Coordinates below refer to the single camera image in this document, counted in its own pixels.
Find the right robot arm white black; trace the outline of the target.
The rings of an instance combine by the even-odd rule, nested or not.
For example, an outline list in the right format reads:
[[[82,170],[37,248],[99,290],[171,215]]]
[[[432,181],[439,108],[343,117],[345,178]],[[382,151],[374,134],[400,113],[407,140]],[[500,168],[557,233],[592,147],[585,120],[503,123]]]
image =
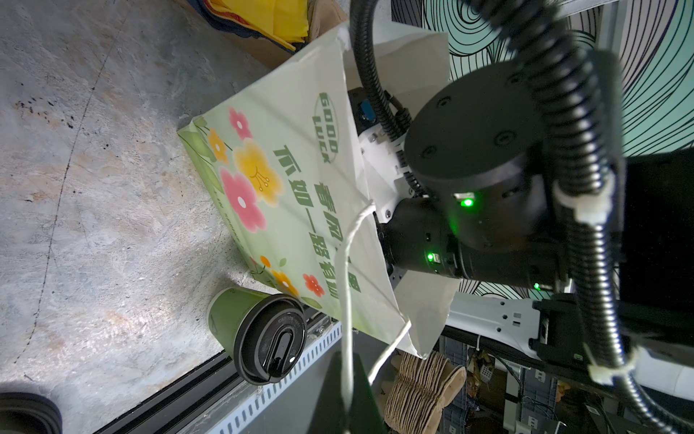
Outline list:
[[[609,388],[646,426],[690,433],[692,417],[659,405],[635,377],[639,347],[683,347],[692,297],[654,307],[645,287],[660,253],[693,237],[690,150],[625,159],[617,132],[617,61],[587,54],[542,1],[473,1],[516,56],[449,84],[415,117],[383,90],[374,54],[375,3],[355,1],[350,35],[363,88],[415,195],[384,227],[388,264],[448,278],[558,287],[556,340],[531,340],[547,365]]]

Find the white paper gift bag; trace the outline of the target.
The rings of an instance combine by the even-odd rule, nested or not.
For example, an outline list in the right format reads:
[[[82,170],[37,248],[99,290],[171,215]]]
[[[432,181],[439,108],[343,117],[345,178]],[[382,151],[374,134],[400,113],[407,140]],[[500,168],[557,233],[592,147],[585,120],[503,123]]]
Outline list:
[[[253,277],[340,318],[337,253],[369,203],[348,91],[361,82],[341,24],[266,77],[180,128],[178,135]],[[387,271],[377,216],[348,261],[352,325],[427,356],[457,282]]]

